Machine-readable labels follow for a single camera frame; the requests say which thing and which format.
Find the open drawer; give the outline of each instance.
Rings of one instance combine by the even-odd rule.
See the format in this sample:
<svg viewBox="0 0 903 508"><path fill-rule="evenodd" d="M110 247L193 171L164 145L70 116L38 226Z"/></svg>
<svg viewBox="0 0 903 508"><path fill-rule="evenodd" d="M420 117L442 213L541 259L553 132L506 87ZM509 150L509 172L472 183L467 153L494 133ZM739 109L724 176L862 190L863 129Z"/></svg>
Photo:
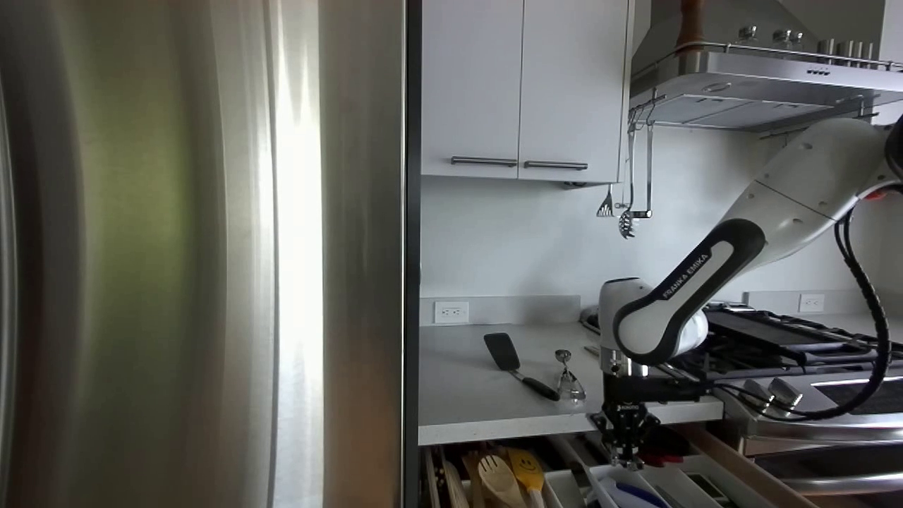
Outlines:
<svg viewBox="0 0 903 508"><path fill-rule="evenodd" d="M686 456L683 463L648 466L639 472L607 464L600 449L594 445L598 442L598 435L592 434L423 447L421 506L452 506L449 482L457 474L462 480L461 488L467 497L467 506L504 508L505 505L486 492L479 482L475 487L477 492L482 493L481 502L475 502L474 485L470 480L471 474L479 477L479 473L473 461L479 461L480 454L504 456L507 447L517 447L530 451L543 468L545 483L542 498L549 508L583 508L588 505L587 502L596 505L594 500L602 508L815 508L814 504L737 454L704 428L687 427L680 432L690 442L693 455ZM451 465L450 469L455 470L451 477L445 474L446 465ZM524 506L532 506L526 493L522 492L522 495ZM644 495L649 496L649 502L642 501Z"/></svg>

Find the oven handle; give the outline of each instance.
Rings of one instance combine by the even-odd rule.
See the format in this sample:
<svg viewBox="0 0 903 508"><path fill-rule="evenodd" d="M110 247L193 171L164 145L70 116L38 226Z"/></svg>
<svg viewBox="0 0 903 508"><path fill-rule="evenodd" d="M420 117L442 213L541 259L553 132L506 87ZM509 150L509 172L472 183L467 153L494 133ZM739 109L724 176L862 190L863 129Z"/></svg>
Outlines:
<svg viewBox="0 0 903 508"><path fill-rule="evenodd" d="M903 471L835 478L781 478L801 495L878 494L903 490Z"/></svg>

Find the black spatula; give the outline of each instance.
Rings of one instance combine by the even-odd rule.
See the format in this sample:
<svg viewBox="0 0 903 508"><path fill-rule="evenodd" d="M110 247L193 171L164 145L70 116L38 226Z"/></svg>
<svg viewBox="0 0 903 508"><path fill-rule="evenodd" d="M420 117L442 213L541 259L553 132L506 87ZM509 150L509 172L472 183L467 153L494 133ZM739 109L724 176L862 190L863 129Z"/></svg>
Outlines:
<svg viewBox="0 0 903 508"><path fill-rule="evenodd" d="M528 378L524 374L517 371L520 369L520 358L517 358L517 350L511 343L511 337L508 334L485 334L483 341L489 348L489 354L496 361L499 369L507 371L509 374L519 379L520 382L530 387L530 390L546 397L549 400L559 400L561 398L558 392L542 382L533 378Z"/></svg>

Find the electrical outlet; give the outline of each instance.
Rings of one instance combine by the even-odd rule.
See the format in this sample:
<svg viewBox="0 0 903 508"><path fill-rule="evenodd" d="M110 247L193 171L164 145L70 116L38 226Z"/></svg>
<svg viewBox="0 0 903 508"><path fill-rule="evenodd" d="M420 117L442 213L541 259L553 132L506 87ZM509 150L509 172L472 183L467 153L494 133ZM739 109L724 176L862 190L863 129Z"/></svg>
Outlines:
<svg viewBox="0 0 903 508"><path fill-rule="evenodd" d="M799 312L824 312L824 295L807 293L800 295Z"/></svg>
<svg viewBox="0 0 903 508"><path fill-rule="evenodd" d="M467 302L436 302L433 322L438 325L460 325L470 322L470 304Z"/></svg>

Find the refrigerator handle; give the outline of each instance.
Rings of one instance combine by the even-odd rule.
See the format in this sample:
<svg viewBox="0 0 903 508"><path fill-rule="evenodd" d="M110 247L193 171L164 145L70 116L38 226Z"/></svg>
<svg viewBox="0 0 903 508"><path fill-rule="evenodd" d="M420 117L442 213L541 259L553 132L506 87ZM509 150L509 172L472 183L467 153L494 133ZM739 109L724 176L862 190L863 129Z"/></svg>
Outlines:
<svg viewBox="0 0 903 508"><path fill-rule="evenodd" d="M6 503L13 441L18 269L13 165L3 74L0 73L0 506Z"/></svg>

